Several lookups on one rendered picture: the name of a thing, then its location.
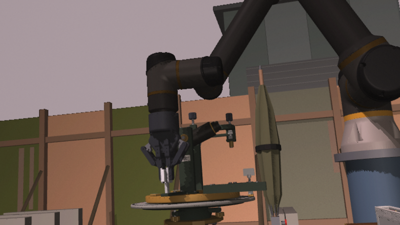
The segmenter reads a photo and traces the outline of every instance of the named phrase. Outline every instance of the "umbrella strap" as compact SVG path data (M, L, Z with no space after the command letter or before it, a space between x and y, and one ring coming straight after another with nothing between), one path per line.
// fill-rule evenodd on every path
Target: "umbrella strap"
M264 151L264 150L282 150L280 144L267 144L267 145L259 145L256 146L256 152Z

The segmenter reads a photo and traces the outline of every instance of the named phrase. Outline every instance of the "gray sky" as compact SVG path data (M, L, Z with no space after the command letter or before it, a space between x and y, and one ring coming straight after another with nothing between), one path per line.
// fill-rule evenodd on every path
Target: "gray sky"
M146 105L147 57L209 56L222 36L212 8L236 2L2 0L0 120Z

